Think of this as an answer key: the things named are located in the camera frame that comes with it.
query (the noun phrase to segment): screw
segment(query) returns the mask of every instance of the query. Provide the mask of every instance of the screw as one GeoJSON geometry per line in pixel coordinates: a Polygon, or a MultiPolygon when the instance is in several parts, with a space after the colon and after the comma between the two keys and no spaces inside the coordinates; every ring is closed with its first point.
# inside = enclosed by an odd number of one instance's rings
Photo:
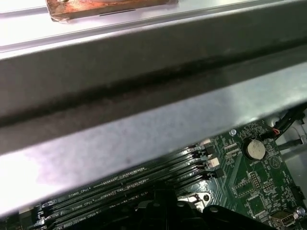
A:
{"type": "Polygon", "coordinates": [[[303,217],[306,214],[306,210],[303,207],[297,207],[295,211],[300,217],[303,217]]]}
{"type": "Polygon", "coordinates": [[[210,208],[210,211],[216,213],[216,212],[218,212],[219,210],[218,210],[217,208],[215,208],[215,207],[211,207],[211,208],[210,208]]]}
{"type": "Polygon", "coordinates": [[[233,137],[236,135],[236,130],[235,129],[232,129],[229,131],[229,134],[233,137]]]}
{"type": "Polygon", "coordinates": [[[204,200],[204,201],[209,201],[209,200],[210,200],[210,197],[209,197],[208,195],[204,195],[204,196],[203,196],[203,200],[204,200]]]}

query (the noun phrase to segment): gray metal surface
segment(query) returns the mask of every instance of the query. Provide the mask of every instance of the gray metal surface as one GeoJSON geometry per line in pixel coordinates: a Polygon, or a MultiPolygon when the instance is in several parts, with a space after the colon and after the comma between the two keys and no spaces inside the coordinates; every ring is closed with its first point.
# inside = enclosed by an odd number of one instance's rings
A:
{"type": "MultiPolygon", "coordinates": [[[[307,47],[221,68],[231,81],[307,47]]],[[[307,99],[307,62],[0,157],[0,214],[159,157],[307,99]]],[[[6,142],[5,134],[1,141],[6,142]]]]}
{"type": "Polygon", "coordinates": [[[52,22],[43,2],[28,9],[23,3],[19,11],[18,2],[3,6],[1,125],[4,118],[20,121],[20,114],[49,110],[93,88],[112,88],[121,81],[146,79],[153,71],[179,69],[200,59],[217,62],[307,36],[302,29],[307,27],[306,1],[239,2],[183,0],[68,24],[52,22]]]}
{"type": "Polygon", "coordinates": [[[231,5],[247,0],[180,0],[176,5],[163,5],[123,12],[114,15],[97,15],[90,18],[72,20],[70,23],[54,23],[47,12],[45,0],[15,0],[0,2],[0,23],[3,30],[0,38],[1,49],[6,56],[31,53],[31,47],[38,50],[76,44],[84,41],[110,36],[111,31],[132,29],[139,26],[168,22],[178,19],[178,14],[184,18],[195,16],[194,11],[231,5]]]}

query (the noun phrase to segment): wire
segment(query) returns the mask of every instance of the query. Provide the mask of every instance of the wire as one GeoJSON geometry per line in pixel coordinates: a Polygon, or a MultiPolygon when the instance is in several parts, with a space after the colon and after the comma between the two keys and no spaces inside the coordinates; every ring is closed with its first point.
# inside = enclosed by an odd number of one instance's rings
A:
{"type": "Polygon", "coordinates": [[[290,128],[290,126],[294,123],[294,121],[302,119],[302,117],[304,117],[304,111],[306,110],[306,108],[307,103],[303,103],[299,106],[296,106],[290,109],[282,119],[276,122],[273,129],[279,130],[279,134],[274,131],[274,133],[276,134],[275,140],[278,139],[282,134],[284,134],[285,131],[287,131],[288,128],[290,128]]]}
{"type": "Polygon", "coordinates": [[[276,128],[273,128],[273,132],[276,134],[276,135],[280,135],[280,130],[276,129],[276,128]]]}

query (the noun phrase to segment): green circuit board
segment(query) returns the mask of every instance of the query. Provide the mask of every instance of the green circuit board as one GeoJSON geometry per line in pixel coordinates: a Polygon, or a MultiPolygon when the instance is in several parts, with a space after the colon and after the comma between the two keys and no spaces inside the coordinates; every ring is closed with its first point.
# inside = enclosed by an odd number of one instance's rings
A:
{"type": "Polygon", "coordinates": [[[189,188],[189,192],[207,192],[211,200],[207,205],[220,205],[247,217],[278,226],[270,214],[278,210],[304,206],[292,189],[295,187],[290,172],[273,139],[263,142],[266,156],[261,161],[251,161],[242,152],[246,138],[256,138],[267,132],[264,121],[258,121],[210,139],[224,176],[203,181],[189,188]]]}

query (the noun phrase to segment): metal edge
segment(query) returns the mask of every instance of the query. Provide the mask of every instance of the metal edge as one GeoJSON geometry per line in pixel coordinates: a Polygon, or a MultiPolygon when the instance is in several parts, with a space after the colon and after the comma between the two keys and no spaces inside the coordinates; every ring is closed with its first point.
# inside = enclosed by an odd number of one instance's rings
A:
{"type": "Polygon", "coordinates": [[[306,10],[305,1],[267,4],[2,60],[0,118],[187,62],[295,42],[307,37],[306,10]]]}
{"type": "Polygon", "coordinates": [[[0,156],[0,216],[307,100],[307,46],[212,72],[253,79],[0,156]]]}

